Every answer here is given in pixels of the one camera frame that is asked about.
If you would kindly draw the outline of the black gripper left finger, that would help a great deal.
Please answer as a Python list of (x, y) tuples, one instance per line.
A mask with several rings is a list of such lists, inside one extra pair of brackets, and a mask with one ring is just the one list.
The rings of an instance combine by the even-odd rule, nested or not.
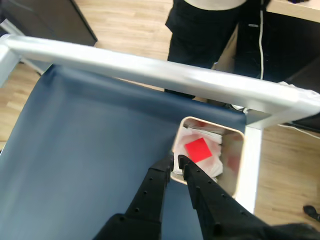
[(160, 240), (165, 192), (173, 167), (173, 153), (154, 163), (126, 212), (110, 217), (94, 239)]

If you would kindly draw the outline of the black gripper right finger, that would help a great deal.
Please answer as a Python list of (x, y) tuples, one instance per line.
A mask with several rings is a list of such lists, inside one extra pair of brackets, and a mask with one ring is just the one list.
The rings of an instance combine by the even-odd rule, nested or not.
[(234, 200), (192, 160), (179, 155), (178, 164), (204, 240), (268, 239), (268, 225)]

